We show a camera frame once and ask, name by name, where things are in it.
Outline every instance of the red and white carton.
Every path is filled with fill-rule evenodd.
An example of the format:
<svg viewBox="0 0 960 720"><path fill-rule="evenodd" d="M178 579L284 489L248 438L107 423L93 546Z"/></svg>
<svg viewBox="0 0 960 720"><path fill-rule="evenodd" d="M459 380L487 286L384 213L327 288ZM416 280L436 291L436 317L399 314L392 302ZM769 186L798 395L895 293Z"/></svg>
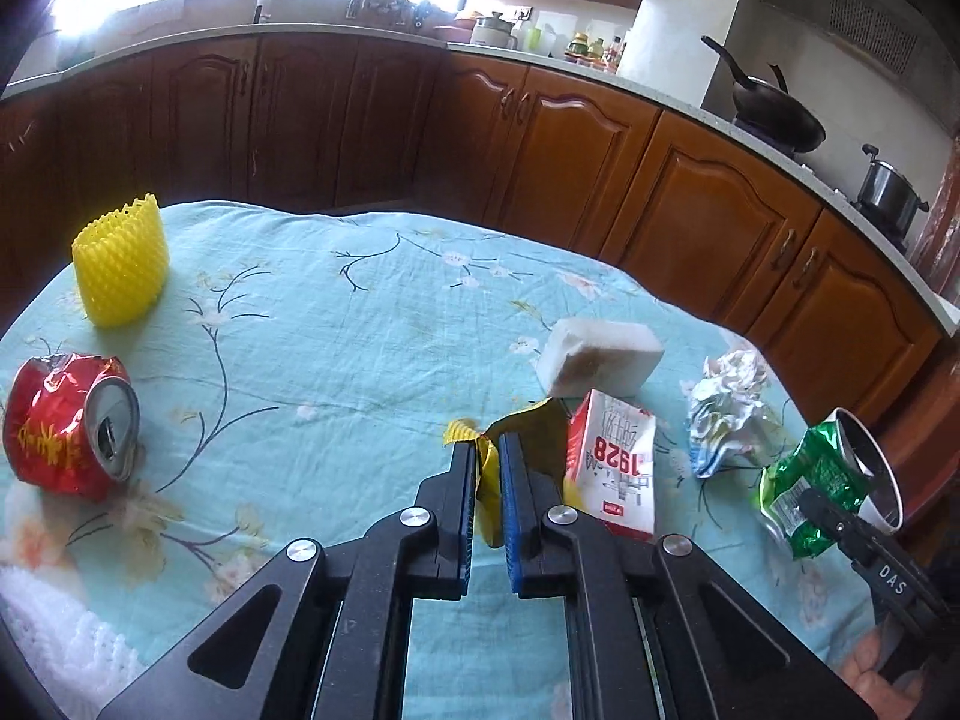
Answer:
<svg viewBox="0 0 960 720"><path fill-rule="evenodd" d="M563 502L618 535L654 535L656 418L592 389L566 433Z"/></svg>

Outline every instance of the human hand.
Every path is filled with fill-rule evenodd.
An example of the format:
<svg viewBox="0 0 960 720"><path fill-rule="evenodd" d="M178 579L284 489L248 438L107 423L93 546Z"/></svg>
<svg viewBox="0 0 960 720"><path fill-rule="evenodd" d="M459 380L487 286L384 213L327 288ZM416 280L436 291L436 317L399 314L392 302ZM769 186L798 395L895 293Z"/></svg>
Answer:
<svg viewBox="0 0 960 720"><path fill-rule="evenodd" d="M923 676L918 674L904 690L887 682L875 668L880 659L880 628L857 642L840 666L840 678L877 714L878 720L906 720L920 702Z"/></svg>

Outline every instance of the countertop edge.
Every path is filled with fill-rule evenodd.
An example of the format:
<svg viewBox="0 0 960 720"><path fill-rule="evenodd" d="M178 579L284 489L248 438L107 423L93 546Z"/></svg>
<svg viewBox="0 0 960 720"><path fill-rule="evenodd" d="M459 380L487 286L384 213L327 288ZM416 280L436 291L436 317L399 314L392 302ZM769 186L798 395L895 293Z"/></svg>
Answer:
<svg viewBox="0 0 960 720"><path fill-rule="evenodd" d="M376 37L386 40L394 40L400 43L410 43L421 46L438 47L438 49L451 50L452 52L465 53L466 55L487 56L491 59L520 62L521 64L525 65L543 67L548 70L558 71L558 73L569 74L570 76L579 76L582 77L582 79L593 81L594 83L605 84L613 87L614 89L619 89L623 92L627 92L629 94L636 95L637 97L644 98L645 100L649 100L651 103L659 105L661 108L678 113L687 117L688 119L692 119L694 122L698 122L698 124L709 127L713 131L728 138L729 140L739 143L741 146L743 146L743 148L747 148L749 151L752 151L758 157L773 165L773 167L776 167L790 178L793 178L795 181L802 184L805 189L808 189L808 191L816 194L819 199L827 204L827 206L832 208L834 212L841 215L849 224L853 225L853 227L856 228L856 230L863 235L875 248L880 250L880 252L887 258L894 268L896 268L901 275L904 276L910 286L913 287L918 297L923 300L923 303L925 303L926 307L930 310L930 313L933 314L933 316L936 317L938 322L941 324L944 332L946 332L949 336L953 336L957 333L958 328L960 328L960 322L957 322L957 320L954 320L950 316L939 295L936 295L936 293L934 293L933 290L931 290L928 285L923 282L923 279L920 278L920 274L913 269L913 266L909 264L904 255L900 254L894 248L894 245L892 245L891 242L887 241L887 239L880 234L880 231L878 231L877 228L873 227L872 224L863 218L861 213L859 213L856 208L851 206L851 204L847 201L846 196L827 186L827 184L824 184L823 181L819 180L819 178L814 175L812 170L808 170L806 167L803 167L793 160L788 159L786 156L779 153L779 151L771 148L771 146L763 143L758 138L755 138L744 130L735 127L731 122L727 122L726 119L721 119L720 117L709 113L709 111L704 111L703 108L699 108L689 103L684 103L683 100L672 98L670 95L666 95L657 91L656 89L644 86L643 84L637 83L637 81L624 79L622 76L615 76L614 74L610 73L602 73L601 71L597 71L592 68L586 68L581 65L575 65L571 62L566 62L560 59L532 55L531 53L527 52L516 52L515 50L495 49L494 47L487 46L471 46L463 43L448 44L442 40L421 37L419 35L411 35L405 32L393 32L387 29L368 28L367 26L330 25L329 23L258 23L258 25L253 25L252 23L242 23L241 25L215 26L214 28L196 29L189 32L165 35L163 37L154 38L142 43L136 43L128 47L123 47L123 49L116 50L115 52L108 52L104 55L96 56L86 62L80 62L80 64L73 66L69 70L62 71L61 73L51 73L45 74L44 76L34 76L31 79L22 79L8 85L8 87L3 91L3 94L0 95L0 100L7 100L8 98L14 97L18 94L40 89L44 86L70 79L73 76L78 76L78 74L93 70L94 68L106 64L107 62L112 62L127 56L137 55L138 53L147 52L148 50L159 49L160 47L172 46L180 43L208 40L211 38L243 37L248 35L270 34L272 32L316 32L326 34L346 34L357 35L359 37Z"/></svg>

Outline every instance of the white foam block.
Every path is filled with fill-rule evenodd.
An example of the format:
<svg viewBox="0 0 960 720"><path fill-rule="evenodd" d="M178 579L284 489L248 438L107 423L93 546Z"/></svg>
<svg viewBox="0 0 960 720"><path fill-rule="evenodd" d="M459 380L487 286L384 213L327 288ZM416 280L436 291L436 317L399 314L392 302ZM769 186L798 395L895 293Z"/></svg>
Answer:
<svg viewBox="0 0 960 720"><path fill-rule="evenodd" d="M549 397L584 397L591 389L632 397L662 357L664 347L645 324L568 317L554 325L536 376Z"/></svg>

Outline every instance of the blue floral tablecloth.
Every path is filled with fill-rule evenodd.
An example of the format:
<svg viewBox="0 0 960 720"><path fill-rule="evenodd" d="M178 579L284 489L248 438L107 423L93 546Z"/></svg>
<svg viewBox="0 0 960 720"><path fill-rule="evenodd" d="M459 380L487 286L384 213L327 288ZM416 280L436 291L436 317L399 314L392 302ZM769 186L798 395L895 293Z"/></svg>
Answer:
<svg viewBox="0 0 960 720"><path fill-rule="evenodd" d="M170 276L144 319L96 330L67 268L0 341L5 391L27 357L58 349L131 373L131 483L98 507L42 496L3 464L0 560L83 599L146 664L291 538L357 538L409 505L448 466L450 420L487 425L541 399L536 356L571 316L643 322L664 344L637 401L659 420L658 532L692 536L828 661L872 624L835 549L776 550L752 511L755 471L691 477L686 393L736 336L609 266L438 218L222 201L162 215ZM779 383L764 398L798 439ZM467 598L416 602L404 716L562 718L568 695L562 601L517 600L502 551L477 535Z"/></svg>

